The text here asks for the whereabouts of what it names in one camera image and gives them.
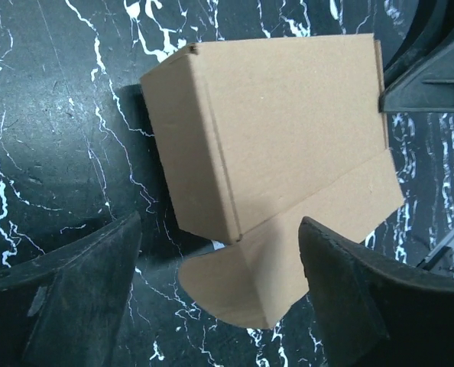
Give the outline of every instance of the table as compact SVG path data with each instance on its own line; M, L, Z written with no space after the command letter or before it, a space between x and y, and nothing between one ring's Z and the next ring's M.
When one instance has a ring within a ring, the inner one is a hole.
M309 295L273 330L244 330L209 316L181 290L181 259L213 246L177 228L138 78L187 42L253 37L373 31L388 62L416 6L0 1L0 269L136 209L142 252L114 365L322 365ZM454 226L454 115L388 121L405 205L365 245L415 265Z

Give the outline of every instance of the black plastic part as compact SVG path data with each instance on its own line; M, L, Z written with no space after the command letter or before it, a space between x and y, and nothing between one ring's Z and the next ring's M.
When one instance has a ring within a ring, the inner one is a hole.
M329 365L454 365L454 279L386 258L310 218L299 241Z
M421 0L418 12L429 3ZM399 50L400 56L385 70L383 112L454 112L454 0L447 2L445 12L444 3L432 2L433 11L427 13L432 23L423 26L420 36L409 32L409 41L402 46L406 50ZM416 15L413 24L417 25L411 30L418 33L424 19ZM442 41L436 46L436 40Z
M141 236L134 213L0 271L0 365L109 365Z

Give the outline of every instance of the cardboard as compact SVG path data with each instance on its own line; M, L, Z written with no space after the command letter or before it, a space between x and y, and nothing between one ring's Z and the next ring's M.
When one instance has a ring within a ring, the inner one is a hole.
M191 44L141 78L180 228L229 245L180 269L202 308L272 327L308 291L304 216L360 242L402 205L381 71L366 34Z

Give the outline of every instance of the white vein pattern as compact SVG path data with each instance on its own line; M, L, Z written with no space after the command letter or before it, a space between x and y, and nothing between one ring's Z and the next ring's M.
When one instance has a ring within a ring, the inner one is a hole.
M177 2L166 2L164 0L140 0L134 2L123 0L120 3L119 11L110 9L109 6L112 7L112 4L110 2L107 4L106 0L102 0L102 5L107 18L111 19L110 27L113 27L113 31L116 30L116 34L121 42L129 44L132 51L138 50L143 57L143 59L140 59L141 62L152 59L154 63L158 63L165 60L187 42L203 41L207 37L207 31L212 32L213 39L215 40L223 41L228 39L227 34L229 33L222 27L224 20L228 17L228 15L222 13L223 2L226 1L199 0L197 3L201 7L202 12L198 12L198 14L192 11L196 2L188 2L187 0L179 0ZM367 5L367 11L362 15L361 20L358 20L355 24L358 25L355 29L357 33L363 29L366 31L366 29L370 28L368 22L371 18L375 21L376 16L376 2L374 4L371 0L363 0L363 2ZM139 289L141 291L146 290L150 299L158 300L154 304L163 305L164 308L172 305L173 312L171 312L169 317L170 320L168 320L168 323L162 324L161 328L166 329L168 332L175 332L178 335L178 339L186 340L185 343L190 347L186 352L194 351L201 358L199 359L200 362L198 362L198 365L223 366L224 362L222 361L221 352L214 347L215 342L213 341L216 340L217 331L222 324L214 317L203 312L180 289L177 282L177 269L183 258L181 244L170 234L165 219L160 218L155 212L157 199L149 194L146 183L139 182L136 179L136 165L139 163L132 162L132 157L129 154L131 147L128 146L124 136L113 128L112 117L99 98L100 93L103 92L103 94L108 95L112 99L115 112L118 113L120 121L126 128L127 133L138 135L143 139L153 136L150 132L146 132L143 129L133 128L131 119L122 108L121 102L123 101L120 100L116 90L117 86L123 85L121 85L120 80L116 79L115 69L112 67L114 54L111 51L109 52L106 47L108 37L106 23L103 24L99 21L99 16L96 14L85 11L83 2L80 0L60 0L60 3L65 6L66 16L74 20L74 22L70 21L69 23L69 32L74 31L72 28L75 28L76 33L87 41L86 49L80 50L79 52L92 58L92 66L82 75L83 84L92 85L95 93L92 101L87 104L83 101L82 96L79 96L75 93L74 89L69 87L66 81L63 63L61 63L59 58L59 44L52 40L49 30L49 28L52 28L52 24L47 24L44 16L45 13L40 3L39 9L44 18L62 78L66 84L66 95L63 99L63 105L65 107L60 106L60 108L68 108L71 112L78 110L86 112L97 128L96 133L100 134L99 140L101 143L99 143L99 146L96 146L96 138L91 136L89 132L81 129L80 134L85 142L85 149L77 153L84 154L86 159L91 162L93 174L96 176L99 184L102 208L98 210L98 213L104 210L104 213L108 212L111 218L115 218L115 211L118 206L117 200L114 202L110 198L112 196L110 194L110 177L113 175L113 166L107 155L107 144L113 144L120 150L127 164L128 177L126 177L125 181L128 181L129 185L132 185L138 190L142 199L147 204L145 215L154 217L157 223L156 230L166 236L170 245L173 246L174 251L177 252L178 259L168 265L172 271L168 273L166 278L160 277L157 275L157 272L150 271L147 265L138 266L135 269L135 277L127 299L128 319L126 322L132 324L137 330L145 330L146 333L149 333L151 330L155 332L154 325L157 325L154 323L154 319L157 318L155 313L160 313L161 310L147 309L141 303L141 300L136 297L135 293ZM401 10L401 1L381 0L380 4L383 5L385 14L393 21L395 31L402 35L402 29L404 29L407 19ZM346 8L347 11L348 8L351 8L352 2L329 0L327 6L332 17L338 21L341 33L346 33L344 10ZM313 17L316 17L316 15L310 12L310 8L304 0L277 0L276 9L278 11L277 19L279 22L275 22L275 26L269 25L267 8L268 5L266 2L262 0L257 1L257 13L255 17L259 20L258 29L265 37L272 37L273 32L279 27L284 29L285 36L309 37L313 33L310 19L315 19ZM173 19L175 19L176 23L166 25L162 22L161 19L164 19L162 15L168 14L168 12L174 13ZM129 30L122 31L118 21L120 18L129 20ZM7 59L11 58L16 49L23 47L21 39L18 38L16 32L12 34L4 26L5 19L5 14L0 11L0 89L2 88L3 78L15 66L14 64L8 63ZM188 36L187 31L190 34L193 32L193 36ZM156 42L157 39L161 39L159 45ZM45 65L42 65L42 69L46 72ZM72 214L71 210L73 208L53 208L40 205L39 203L33 203L26 199L27 195L25 191L18 190L18 182L15 183L12 177L5 174L10 168L12 171L17 172L22 172L26 168L18 159L18 155L11 156L10 154L14 147L11 147L9 142L5 140L5 132L8 129L6 127L8 124L5 124L6 119L9 119L9 115L7 115L5 107L0 100L0 237L4 239L5 244L8 246L2 253L2 264L10 267L9 260L18 254L18 248L23 243L31 245L36 250L36 253L40 254L44 252L40 247L42 244L33 241L19 229L19 227L23 226L23 223L17 222L16 218L12 217L11 205L15 205L13 202L49 213L65 212ZM435 123L434 119L436 117L429 117L428 122L430 126ZM439 213L437 208L440 204L443 205L446 211L446 225L448 228L452 228L454 225L454 195L451 192L451 189L454 188L454 116L444 114L440 115L438 120L439 129L433 130L430 128L428 131L429 136L426 137L427 154L433 162L433 186L436 187L435 202L432 208L433 224L429 227L431 245L435 245L438 240L437 221ZM416 126L412 117L406 114L392 116L390 126L391 136L397 142L395 144L394 154L403 161L403 164L398 168L397 176L406 199L404 206L397 211L395 218L385 222L382 236L391 238L394 244L394 257L398 261L406 262L407 252L404 244L413 228L416 212L420 204L417 195L412 189L415 186L415 182L413 181L416 180L417 170L419 169L417 165L416 147L418 133L416 132ZM437 147L434 142L435 138L440 140L442 145ZM22 146L30 143L29 141L25 141L24 138L17 139L16 141ZM439 178L441 167L444 170L444 180ZM60 234L65 235L70 231L80 230L87 230L86 224L63 226L60 229ZM368 248L375 249L378 235L376 232L368 235L365 245ZM223 247L223 244L212 242L212 247L218 249ZM301 303L311 308L308 297L305 297ZM269 367L270 365L300 365L302 362L306 365L313 363L313 361L305 358L290 359L290 350L285 335L287 331L284 329L285 324L285 321L282 320L272 330L246 330L246 338L252 341L251 347L255 351L255 359L250 361L251 364L255 363L260 367ZM311 327L307 330L307 340L309 340L307 344L312 343L309 349L313 350L314 355L319 355L323 353L323 344L317 335L316 329L312 328L312 325L313 323L311 323ZM144 354L142 355L144 358L142 359L136 359L134 357L131 351L132 345L128 345L125 342L123 343L123 348L130 355L131 365L134 365L134 362L135 365L160 365L161 363L171 365L173 356L169 356L165 352L168 343L170 341L165 340L161 333L152 336L149 344L141 346L141 349L144 350ZM276 350L277 357L269 357L266 353L267 350Z

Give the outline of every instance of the cardboard box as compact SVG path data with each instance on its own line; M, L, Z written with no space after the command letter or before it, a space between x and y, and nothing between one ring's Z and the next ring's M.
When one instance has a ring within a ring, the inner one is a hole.
M228 245L179 273L220 320L269 328L308 291L304 216L360 242L403 203L370 34L191 44L141 84L180 228Z

